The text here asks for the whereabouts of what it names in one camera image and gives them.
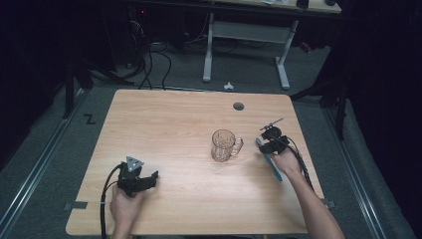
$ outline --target gray carpet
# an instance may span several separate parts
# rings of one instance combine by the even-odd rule
[[[242,49],[236,49],[231,54],[215,54],[213,79],[211,83],[205,84],[201,80],[203,49],[180,51],[168,47],[161,53],[165,53],[172,61],[170,74],[165,81],[165,86],[169,88],[225,91],[223,86],[230,81],[235,87],[233,92],[291,95],[312,85],[328,52],[329,49],[321,49],[306,54],[301,49],[292,48],[286,61],[292,85],[288,92],[281,90],[272,58],[254,54],[246,57]],[[158,54],[152,54],[152,57],[153,68],[149,79],[153,85],[159,86],[169,64]],[[123,74],[125,71],[127,70],[121,69],[119,73]],[[137,88],[143,76],[144,73],[131,79],[135,82],[134,89]],[[64,207],[66,203],[76,199],[113,93],[119,88],[123,86],[95,80],[94,88],[84,94],[86,98],[75,112],[52,155],[47,170],[26,206],[16,222],[12,223],[13,227],[8,238],[73,238],[66,233],[70,211],[65,210]],[[343,156],[337,146],[335,135],[330,129],[331,125],[327,122],[316,100],[317,98],[305,98],[295,102],[294,107],[313,157],[322,190],[325,197],[335,203],[331,212],[338,220],[346,238],[372,238],[347,176]],[[64,91],[60,91],[54,105],[33,125],[30,135],[8,166],[0,173],[0,179],[8,182],[0,185],[1,215],[6,213],[20,186],[43,152],[50,136],[61,122],[63,113]],[[92,121],[95,124],[87,124],[86,114],[93,115]],[[383,225],[385,237],[415,238],[367,151],[350,107],[347,108],[344,135],[344,143],[373,201]],[[271,235],[270,237],[278,239],[290,236],[308,238],[308,235]]]

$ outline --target standing desk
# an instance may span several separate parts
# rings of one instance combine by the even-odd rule
[[[291,0],[289,3],[281,3],[276,1],[272,5],[262,3],[260,0],[215,0],[215,2],[240,4],[240,5],[251,5],[256,7],[264,8],[282,8],[291,9],[294,11],[304,11],[296,6],[296,0]],[[310,0],[309,8],[305,11],[319,12],[319,13],[335,13],[341,12],[341,9],[337,4],[334,6],[328,6],[323,0]],[[208,27],[208,45],[207,53],[205,56],[204,64],[204,75],[203,81],[211,81],[211,69],[212,69],[212,42],[214,37],[221,38],[232,38],[259,42],[271,42],[284,44],[284,48],[280,54],[280,57],[275,59],[276,67],[279,72],[280,82],[284,90],[290,88],[288,76],[285,69],[285,59],[288,54],[289,48],[292,44],[295,32],[298,27],[299,20],[294,20],[290,28],[274,27],[274,26],[263,26],[263,25],[252,25],[243,23],[234,23],[227,21],[214,21],[214,14],[211,13],[209,27]]]
[[[236,111],[235,103],[244,109]],[[296,194],[280,182],[259,152],[256,137],[276,124],[297,144],[316,194],[323,198],[295,110],[288,96],[171,91],[117,91],[78,193],[71,235],[100,235],[100,199],[111,170],[127,155],[142,160],[141,177],[159,171],[146,191],[135,235],[223,235],[307,233]],[[231,130],[244,145],[237,156],[216,162],[211,136]],[[117,179],[116,172],[110,182]],[[106,232],[114,224],[105,199]]]

